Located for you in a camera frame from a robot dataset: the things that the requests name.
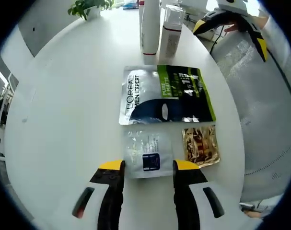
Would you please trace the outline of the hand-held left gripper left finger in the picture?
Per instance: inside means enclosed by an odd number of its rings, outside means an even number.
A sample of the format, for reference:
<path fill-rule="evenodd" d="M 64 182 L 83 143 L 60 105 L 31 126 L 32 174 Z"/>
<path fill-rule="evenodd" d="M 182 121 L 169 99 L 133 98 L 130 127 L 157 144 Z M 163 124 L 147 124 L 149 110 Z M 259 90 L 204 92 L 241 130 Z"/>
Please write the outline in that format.
<path fill-rule="evenodd" d="M 124 160 L 108 161 L 98 167 L 72 209 L 83 230 L 119 229 L 124 180 Z"/>

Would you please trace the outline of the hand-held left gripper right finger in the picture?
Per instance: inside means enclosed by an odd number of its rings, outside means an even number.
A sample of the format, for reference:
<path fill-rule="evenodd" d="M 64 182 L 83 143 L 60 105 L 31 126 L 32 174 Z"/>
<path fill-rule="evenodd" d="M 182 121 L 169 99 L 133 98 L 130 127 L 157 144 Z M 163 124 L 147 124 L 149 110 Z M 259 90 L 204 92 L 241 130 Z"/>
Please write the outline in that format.
<path fill-rule="evenodd" d="M 199 166 L 173 161 L 174 204 L 179 230 L 215 230 L 225 212 Z"/>

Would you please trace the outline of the person's right hand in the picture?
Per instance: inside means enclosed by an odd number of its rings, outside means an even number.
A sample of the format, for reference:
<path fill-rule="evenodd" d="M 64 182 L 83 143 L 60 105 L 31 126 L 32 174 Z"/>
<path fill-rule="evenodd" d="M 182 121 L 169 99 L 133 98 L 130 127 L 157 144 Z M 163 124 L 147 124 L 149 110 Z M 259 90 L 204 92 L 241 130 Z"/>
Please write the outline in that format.
<path fill-rule="evenodd" d="M 225 33 L 233 31 L 239 31 L 241 33 L 246 32 L 245 26 L 242 21 L 229 21 L 224 26 L 226 26 L 226 28 L 224 28 L 223 30 Z"/>

